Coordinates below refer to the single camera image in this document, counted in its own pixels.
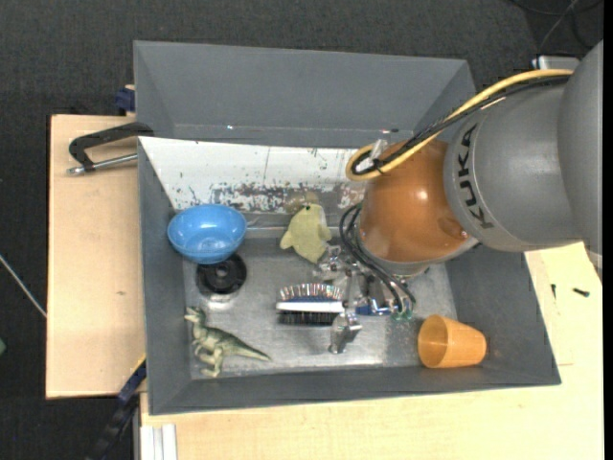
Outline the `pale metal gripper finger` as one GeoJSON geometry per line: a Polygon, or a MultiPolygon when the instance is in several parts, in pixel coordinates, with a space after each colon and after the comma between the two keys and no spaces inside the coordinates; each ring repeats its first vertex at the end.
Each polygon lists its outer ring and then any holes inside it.
{"type": "Polygon", "coordinates": [[[346,275],[347,265],[342,251],[330,252],[313,270],[313,276],[322,282],[332,282],[346,275]]]}
{"type": "Polygon", "coordinates": [[[361,330],[362,325],[353,312],[339,313],[330,327],[329,352],[343,354],[346,346],[355,340],[361,330]]]}

